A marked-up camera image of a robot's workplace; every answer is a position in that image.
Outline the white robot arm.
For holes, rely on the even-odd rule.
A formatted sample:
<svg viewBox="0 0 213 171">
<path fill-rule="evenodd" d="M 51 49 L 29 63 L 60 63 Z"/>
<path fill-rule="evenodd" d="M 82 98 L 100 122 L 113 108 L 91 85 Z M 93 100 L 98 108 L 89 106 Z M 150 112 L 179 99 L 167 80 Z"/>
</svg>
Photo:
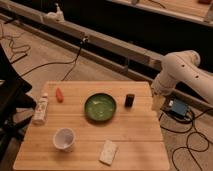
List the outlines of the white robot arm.
<svg viewBox="0 0 213 171">
<path fill-rule="evenodd" d="M 213 76 L 199 68 L 200 55 L 194 50 L 172 52 L 161 60 L 161 71 L 151 84 L 156 95 L 170 95 L 179 82 L 193 89 L 213 106 Z"/>
</svg>

